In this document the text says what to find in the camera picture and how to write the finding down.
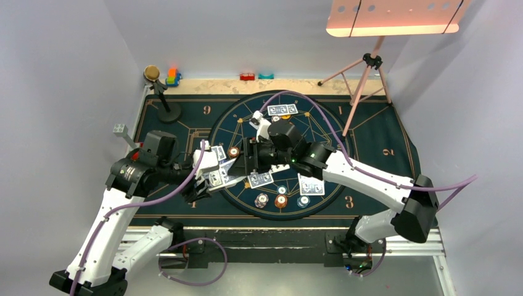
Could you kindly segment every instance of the printed number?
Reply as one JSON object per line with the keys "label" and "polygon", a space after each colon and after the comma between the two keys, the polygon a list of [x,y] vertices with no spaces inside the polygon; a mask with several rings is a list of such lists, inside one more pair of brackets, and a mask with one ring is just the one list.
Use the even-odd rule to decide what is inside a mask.
{"label": "printed number", "polygon": [[392,149],[383,149],[383,155],[392,155],[394,156],[394,150]]}
{"label": "printed number", "polygon": [[347,201],[347,203],[345,203],[346,208],[354,207],[354,201],[352,200],[352,196],[345,196],[345,200]]}

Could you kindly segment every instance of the blue poker chip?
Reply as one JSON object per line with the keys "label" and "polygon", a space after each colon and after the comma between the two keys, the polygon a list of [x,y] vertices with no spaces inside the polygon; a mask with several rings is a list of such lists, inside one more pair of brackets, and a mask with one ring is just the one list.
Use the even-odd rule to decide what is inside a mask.
{"label": "blue poker chip", "polygon": [[285,186],[278,186],[278,194],[287,194],[287,188]]}
{"label": "blue poker chip", "polygon": [[298,199],[298,207],[300,208],[307,208],[307,206],[310,204],[310,198],[307,195],[302,195]]}

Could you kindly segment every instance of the gray wall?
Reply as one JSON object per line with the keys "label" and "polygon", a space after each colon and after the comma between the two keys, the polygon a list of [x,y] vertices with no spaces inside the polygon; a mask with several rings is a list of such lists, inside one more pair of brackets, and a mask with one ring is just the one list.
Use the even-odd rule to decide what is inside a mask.
{"label": "gray wall", "polygon": [[2,1],[0,295],[58,295],[132,125],[140,70],[102,1]]}
{"label": "gray wall", "polygon": [[438,214],[458,295],[521,294],[521,11],[475,1],[459,33],[410,38],[389,76],[423,173],[479,175]]}
{"label": "gray wall", "polygon": [[[324,78],[370,52],[375,37],[336,38],[325,27],[332,0],[105,0],[139,68],[185,78],[271,70],[280,78]],[[388,71],[408,37],[385,39]],[[363,66],[351,70],[361,75]]]}

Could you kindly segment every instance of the round black base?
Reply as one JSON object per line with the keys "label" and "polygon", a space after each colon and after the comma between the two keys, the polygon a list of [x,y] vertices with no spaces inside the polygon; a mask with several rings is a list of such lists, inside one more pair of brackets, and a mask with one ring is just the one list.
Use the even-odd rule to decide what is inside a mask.
{"label": "round black base", "polygon": [[178,103],[175,102],[169,102],[167,103],[169,105],[169,108],[171,108],[171,112],[167,112],[163,106],[161,106],[158,109],[158,119],[162,123],[174,123],[179,120],[181,117],[181,106]]}

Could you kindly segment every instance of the circular board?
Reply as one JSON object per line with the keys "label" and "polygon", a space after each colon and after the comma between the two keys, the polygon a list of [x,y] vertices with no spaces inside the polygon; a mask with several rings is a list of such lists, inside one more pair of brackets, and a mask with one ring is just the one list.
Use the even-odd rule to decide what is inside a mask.
{"label": "circular board", "polygon": [[[254,111],[259,110],[263,103],[276,93],[278,92],[258,92],[237,101],[230,106],[228,110],[225,110],[210,132],[209,142],[211,146],[222,145],[224,151],[227,153],[231,147],[240,147],[242,138],[255,137],[256,130],[249,124],[249,119]],[[308,142],[322,142],[329,146],[337,147],[336,140],[332,136],[326,122],[310,102],[292,94],[284,94],[275,98],[270,103],[270,105],[279,104],[296,105],[298,114],[291,115],[287,120],[302,132]],[[341,133],[344,124],[332,111],[319,102],[318,105],[328,117],[338,137],[342,138]],[[271,121],[271,117],[267,115],[267,111],[264,111],[263,115],[267,120]],[[349,153],[352,153],[352,143],[349,144],[349,142],[351,141],[345,139],[344,145],[349,148]],[[272,184],[252,189],[246,178],[235,186],[219,192],[226,200],[248,214],[268,220],[294,220],[310,216],[324,209],[336,199],[344,188],[336,183],[325,182],[325,195],[310,196],[308,206],[300,208],[297,199],[300,198],[301,194],[296,171],[288,169],[273,173],[273,179],[274,183]],[[287,188],[286,196],[288,203],[287,206],[282,209],[276,207],[274,204],[276,196],[278,195],[277,190],[279,186],[285,186]],[[265,193],[269,197],[269,202],[264,208],[257,208],[254,204],[256,196],[260,193]]]}

